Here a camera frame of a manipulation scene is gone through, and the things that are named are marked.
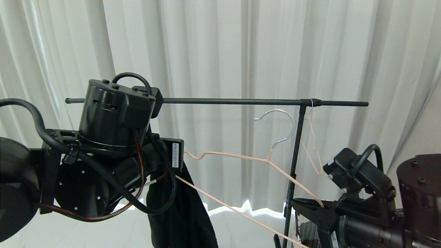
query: clothing rack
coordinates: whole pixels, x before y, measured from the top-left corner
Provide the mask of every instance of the clothing rack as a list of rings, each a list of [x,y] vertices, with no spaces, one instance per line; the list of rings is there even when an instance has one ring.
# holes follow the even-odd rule
[[[84,98],[66,98],[66,103],[83,103]],[[303,119],[305,118],[306,107],[319,106],[352,106],[352,107],[367,107],[369,105],[366,101],[322,101],[320,99],[216,99],[216,98],[164,98],[165,104],[215,104],[215,105],[288,105],[300,106],[299,121],[297,123],[297,132],[295,134],[294,151],[292,154],[290,175],[296,178],[295,169],[297,167],[297,157],[299,155],[299,146],[302,136]],[[288,236],[289,226],[291,223],[291,199],[294,197],[295,184],[289,182],[286,195],[286,205],[283,215],[285,217],[284,235]],[[274,244],[276,248],[280,247],[280,241],[277,234],[274,237]],[[282,248],[286,248],[288,241],[283,239]]]

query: white curtain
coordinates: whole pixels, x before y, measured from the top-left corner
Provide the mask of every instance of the white curtain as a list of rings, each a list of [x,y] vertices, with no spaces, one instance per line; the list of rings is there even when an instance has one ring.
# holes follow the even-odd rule
[[[77,129],[89,79],[131,71],[169,98],[275,98],[368,101],[369,107],[318,107],[312,124],[321,160],[344,147],[383,151],[385,169],[408,135],[440,74],[439,1],[0,1],[0,98],[22,98],[47,127]],[[123,79],[126,86],[140,85]],[[265,158],[290,132],[281,108],[164,105],[152,129],[206,150]],[[30,115],[0,111],[0,134],[39,147]],[[313,161],[312,134],[302,140]],[[289,172],[294,139],[273,161]],[[288,180],[259,162],[186,158],[195,184],[234,206],[281,211]],[[316,175],[300,150],[297,178],[322,199],[338,188]],[[299,188],[296,197],[308,197]],[[213,209],[218,205],[204,198]]]

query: horizontal bar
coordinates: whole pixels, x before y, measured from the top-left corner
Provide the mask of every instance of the horizontal bar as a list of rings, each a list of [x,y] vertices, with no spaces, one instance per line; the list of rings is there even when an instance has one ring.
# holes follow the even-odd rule
[[[67,104],[84,103],[84,98],[66,98]],[[164,103],[169,104],[226,104],[226,105],[301,105],[318,106],[354,106],[366,107],[366,101],[322,101],[319,99],[227,99],[227,98],[164,98]]]

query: black cloth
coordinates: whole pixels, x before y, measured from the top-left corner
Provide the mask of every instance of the black cloth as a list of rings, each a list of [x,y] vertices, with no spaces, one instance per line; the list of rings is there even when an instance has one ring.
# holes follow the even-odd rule
[[[158,178],[163,172],[152,173]],[[188,169],[176,175],[193,184]],[[176,198],[170,208],[160,215],[149,215],[152,245],[155,248],[218,248],[216,235],[198,192],[176,179]],[[147,204],[153,208],[163,206],[170,196],[169,175],[150,185]]]

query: white floor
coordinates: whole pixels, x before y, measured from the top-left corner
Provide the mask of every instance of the white floor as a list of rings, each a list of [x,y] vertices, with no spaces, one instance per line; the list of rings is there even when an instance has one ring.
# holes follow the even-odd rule
[[[283,232],[284,218],[281,213],[264,209],[251,211],[247,204],[240,210]],[[212,210],[209,215],[220,248],[274,247],[273,233],[231,210]],[[57,213],[37,214],[24,229],[2,242],[0,247],[150,248],[152,245],[147,216],[138,210],[127,210],[113,219],[98,223],[79,222]]]

